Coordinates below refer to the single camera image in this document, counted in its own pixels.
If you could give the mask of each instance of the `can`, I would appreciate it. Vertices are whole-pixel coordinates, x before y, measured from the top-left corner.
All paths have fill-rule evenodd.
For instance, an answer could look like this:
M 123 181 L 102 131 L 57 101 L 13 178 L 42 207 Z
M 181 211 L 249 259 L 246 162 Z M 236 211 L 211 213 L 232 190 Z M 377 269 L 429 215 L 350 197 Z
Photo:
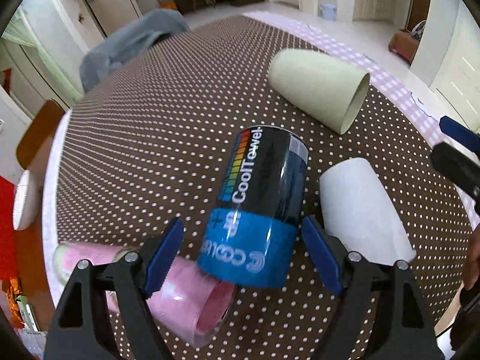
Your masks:
M 281 287 L 302 210 L 308 149 L 292 132 L 253 126 L 236 138 L 197 264 L 243 286 Z

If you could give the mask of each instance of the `red object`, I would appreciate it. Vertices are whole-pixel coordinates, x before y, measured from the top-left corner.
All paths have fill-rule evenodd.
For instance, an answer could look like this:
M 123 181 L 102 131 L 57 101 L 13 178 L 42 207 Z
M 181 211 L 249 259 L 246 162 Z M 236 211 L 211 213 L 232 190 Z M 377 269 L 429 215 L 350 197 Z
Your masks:
M 397 53 L 408 61 L 409 64 L 412 64 L 419 45 L 420 41 L 411 36 L 410 33 L 399 31 L 393 36 L 388 44 L 388 50 Z
M 10 280 L 18 276 L 12 221 L 14 185 L 0 177 L 0 191 L 0 280 Z
M 11 69 L 6 69 L 0 72 L 0 85 L 3 86 L 6 93 L 10 94 Z

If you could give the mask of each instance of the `brown tablecloth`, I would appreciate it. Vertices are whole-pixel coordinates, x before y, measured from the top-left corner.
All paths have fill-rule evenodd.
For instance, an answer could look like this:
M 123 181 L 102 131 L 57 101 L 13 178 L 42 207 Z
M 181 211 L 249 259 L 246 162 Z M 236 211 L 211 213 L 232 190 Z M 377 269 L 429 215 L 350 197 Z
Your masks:
M 431 169 L 428 144 L 374 87 L 342 137 L 286 102 L 267 78 L 273 55 L 286 47 L 315 49 L 235 16 L 155 45 L 89 93 L 73 110 L 65 140 L 59 240 L 141 245 L 177 215 L 187 229 L 181 253 L 195 259 L 235 136 L 273 124 L 300 135 L 310 150 L 302 214 L 321 214 L 322 172 L 350 157 L 370 161 L 417 250 L 413 272 L 438 320 L 460 285 L 471 231 L 454 186 Z M 285 287 L 241 288 L 209 345 L 193 348 L 162 327 L 174 356 L 307 359 L 337 299 L 301 242 L 294 253 Z M 352 358 L 363 354 L 374 313 L 372 294 Z M 123 356 L 132 358 L 120 316 L 112 322 Z

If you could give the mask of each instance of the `gray cloth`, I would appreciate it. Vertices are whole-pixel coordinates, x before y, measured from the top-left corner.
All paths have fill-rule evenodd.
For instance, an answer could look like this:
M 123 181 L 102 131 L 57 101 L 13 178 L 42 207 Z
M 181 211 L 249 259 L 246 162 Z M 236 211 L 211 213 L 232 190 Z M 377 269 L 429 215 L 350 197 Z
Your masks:
M 85 93 L 157 40 L 189 30 L 180 12 L 156 9 L 120 28 L 90 51 L 80 66 Z

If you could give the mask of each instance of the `pink cup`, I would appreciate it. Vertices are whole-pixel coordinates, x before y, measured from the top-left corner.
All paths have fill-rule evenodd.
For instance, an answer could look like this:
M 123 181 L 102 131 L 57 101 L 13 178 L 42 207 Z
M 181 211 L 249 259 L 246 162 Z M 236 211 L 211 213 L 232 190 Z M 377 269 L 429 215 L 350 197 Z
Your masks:
M 65 284 L 79 260 L 94 265 L 122 258 L 132 248 L 88 242 L 63 242 L 55 250 L 54 267 Z M 195 347 L 206 345 L 220 329 L 235 292 L 235 285 L 210 276 L 195 262 L 175 257 L 160 291 L 147 305 L 155 320 Z M 116 294 L 107 293 L 111 311 L 119 312 Z

